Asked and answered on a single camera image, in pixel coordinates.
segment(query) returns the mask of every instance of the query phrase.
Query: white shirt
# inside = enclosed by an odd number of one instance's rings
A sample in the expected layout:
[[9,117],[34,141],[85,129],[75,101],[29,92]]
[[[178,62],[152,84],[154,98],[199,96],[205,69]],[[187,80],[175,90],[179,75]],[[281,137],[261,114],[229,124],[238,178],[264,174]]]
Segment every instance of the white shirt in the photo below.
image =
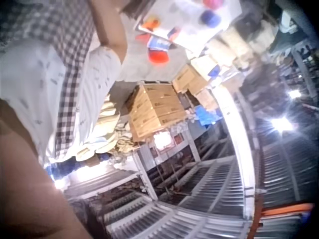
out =
[[[98,47],[84,64],[74,130],[74,143],[63,160],[74,156],[92,133],[100,109],[120,72],[116,53]],[[41,164],[54,162],[55,133],[65,67],[55,49],[26,39],[0,53],[0,98],[14,109],[28,130]]]

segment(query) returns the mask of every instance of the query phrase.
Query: orange bar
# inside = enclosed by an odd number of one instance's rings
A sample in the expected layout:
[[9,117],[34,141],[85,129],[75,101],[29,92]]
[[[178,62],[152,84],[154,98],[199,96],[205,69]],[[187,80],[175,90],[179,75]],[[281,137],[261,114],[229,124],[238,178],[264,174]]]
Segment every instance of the orange bar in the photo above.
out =
[[278,208],[278,209],[270,209],[262,212],[262,216],[277,216],[288,213],[301,213],[301,212],[309,212],[312,210],[314,205],[312,203],[303,203],[297,204],[293,206]]

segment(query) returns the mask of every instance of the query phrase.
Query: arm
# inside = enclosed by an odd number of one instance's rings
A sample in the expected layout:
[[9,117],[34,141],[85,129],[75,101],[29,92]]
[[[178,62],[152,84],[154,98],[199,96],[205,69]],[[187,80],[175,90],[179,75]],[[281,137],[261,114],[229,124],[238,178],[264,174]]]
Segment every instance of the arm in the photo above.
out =
[[111,0],[89,0],[89,4],[101,45],[115,51],[123,62],[127,50],[125,31]]
[[0,100],[1,228],[14,238],[90,239],[14,121]]

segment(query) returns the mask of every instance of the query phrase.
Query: plaid shirt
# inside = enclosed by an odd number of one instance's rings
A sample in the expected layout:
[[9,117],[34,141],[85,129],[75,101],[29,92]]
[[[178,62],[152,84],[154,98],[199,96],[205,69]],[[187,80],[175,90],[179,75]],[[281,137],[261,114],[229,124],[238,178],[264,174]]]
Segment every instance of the plaid shirt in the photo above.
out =
[[48,0],[21,4],[5,0],[0,7],[0,50],[13,41],[36,38],[51,44],[61,57],[63,82],[55,136],[55,158],[63,158],[74,141],[81,73],[95,30],[86,0]]

